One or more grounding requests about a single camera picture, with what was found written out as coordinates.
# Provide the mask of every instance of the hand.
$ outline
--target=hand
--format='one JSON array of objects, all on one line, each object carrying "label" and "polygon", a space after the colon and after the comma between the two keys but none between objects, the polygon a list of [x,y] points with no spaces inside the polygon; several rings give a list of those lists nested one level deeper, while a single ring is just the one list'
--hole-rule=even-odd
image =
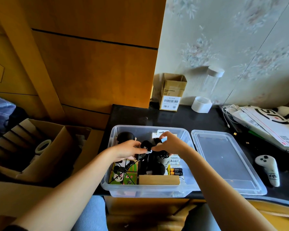
[{"label": "hand", "polygon": [[158,146],[152,147],[153,151],[167,151],[170,154],[178,154],[181,155],[182,153],[186,152],[186,148],[189,146],[187,143],[179,139],[174,134],[170,133],[169,131],[164,132],[160,136],[160,140],[167,137],[167,140]]},{"label": "hand", "polygon": [[141,142],[135,140],[128,140],[116,146],[110,147],[107,150],[111,151],[113,162],[118,162],[123,159],[135,159],[135,154],[143,154],[147,149],[139,148]]}]

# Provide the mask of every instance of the black tabletop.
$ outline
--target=black tabletop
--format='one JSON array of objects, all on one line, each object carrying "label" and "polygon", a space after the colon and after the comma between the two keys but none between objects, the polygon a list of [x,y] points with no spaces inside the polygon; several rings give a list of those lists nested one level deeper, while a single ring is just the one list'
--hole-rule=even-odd
[{"label": "black tabletop", "polygon": [[[123,105],[112,105],[112,111],[105,128],[104,136],[100,144],[99,152],[108,147],[108,141],[111,130],[116,125],[140,125],[140,126],[159,126],[184,128],[189,133],[192,130],[220,131],[233,134],[234,131],[227,127],[223,115],[218,108],[212,108],[209,113],[201,114],[194,112],[190,106],[179,105],[177,112],[162,111],[158,109],[158,103],[150,103],[148,109],[136,108]],[[256,156],[252,148],[248,147],[246,142],[236,139],[239,146],[247,156],[248,160],[254,164]],[[255,167],[259,177],[267,188],[267,194],[264,196],[243,195],[247,199],[263,200],[289,206],[289,172],[280,171],[280,187],[272,187],[266,174],[262,169]],[[94,194],[110,195],[109,191],[103,190],[99,185]],[[193,191],[186,198],[204,199],[201,191]]]}]

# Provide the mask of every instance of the wallpaper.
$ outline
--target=wallpaper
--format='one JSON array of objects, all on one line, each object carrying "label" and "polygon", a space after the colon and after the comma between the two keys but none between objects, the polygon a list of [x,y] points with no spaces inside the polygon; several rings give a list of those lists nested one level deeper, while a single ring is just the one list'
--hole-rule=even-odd
[{"label": "wallpaper", "polygon": [[167,0],[153,100],[162,73],[179,73],[188,81],[181,104],[191,105],[208,66],[225,70],[214,104],[286,104],[289,0]]}]

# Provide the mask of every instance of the black sleeve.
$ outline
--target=black sleeve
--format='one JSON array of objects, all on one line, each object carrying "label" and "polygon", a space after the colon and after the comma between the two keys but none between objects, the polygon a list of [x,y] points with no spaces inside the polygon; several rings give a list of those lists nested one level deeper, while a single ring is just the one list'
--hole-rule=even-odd
[{"label": "black sleeve", "polygon": [[28,231],[18,225],[9,225],[3,231]]}]

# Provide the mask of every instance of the leg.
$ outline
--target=leg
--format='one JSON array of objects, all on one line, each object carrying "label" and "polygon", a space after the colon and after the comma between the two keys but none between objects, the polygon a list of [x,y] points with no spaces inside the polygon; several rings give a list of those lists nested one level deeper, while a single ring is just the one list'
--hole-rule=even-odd
[{"label": "leg", "polygon": [[182,231],[220,231],[208,204],[197,206],[189,211]]},{"label": "leg", "polygon": [[71,231],[108,231],[105,201],[93,195]]}]

